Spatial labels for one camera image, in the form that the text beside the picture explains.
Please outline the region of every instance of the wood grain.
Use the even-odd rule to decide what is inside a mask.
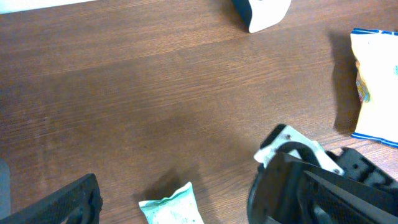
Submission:
[[[16,212],[88,172],[101,223],[192,181],[205,223],[247,223],[252,158],[278,123],[354,147],[398,178],[398,151],[352,139],[349,33],[397,29],[398,3],[296,0],[248,34],[230,0],[95,1],[0,16],[0,157]]]

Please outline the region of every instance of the white packet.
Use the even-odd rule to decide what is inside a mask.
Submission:
[[[142,201],[139,207],[149,224],[203,224],[191,182],[176,190],[169,198]]]
[[[355,28],[351,46],[362,104],[352,137],[398,147],[398,32]]]

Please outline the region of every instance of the snack package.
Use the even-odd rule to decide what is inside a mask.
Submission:
[[[139,208],[149,224],[203,224],[191,182],[176,190],[169,198],[139,202]]]
[[[398,32],[355,28],[351,46],[361,100],[352,137],[398,147]]]

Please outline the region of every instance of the brown wooden surface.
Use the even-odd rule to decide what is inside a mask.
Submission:
[[[101,223],[193,183],[205,223],[246,223],[252,158],[277,123],[355,147],[398,178],[398,151],[352,139],[349,33],[398,28],[395,0],[293,0],[248,34],[230,0],[95,1],[0,15],[0,157],[16,212],[86,173]]]

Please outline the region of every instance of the wooden table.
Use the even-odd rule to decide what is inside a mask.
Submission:
[[[101,223],[193,183],[205,223],[246,223],[252,158],[278,123],[354,147],[398,178],[398,151],[351,138],[349,33],[398,28],[397,1],[293,0],[248,34],[230,0],[95,1],[0,16],[0,157],[16,212],[86,173]]]

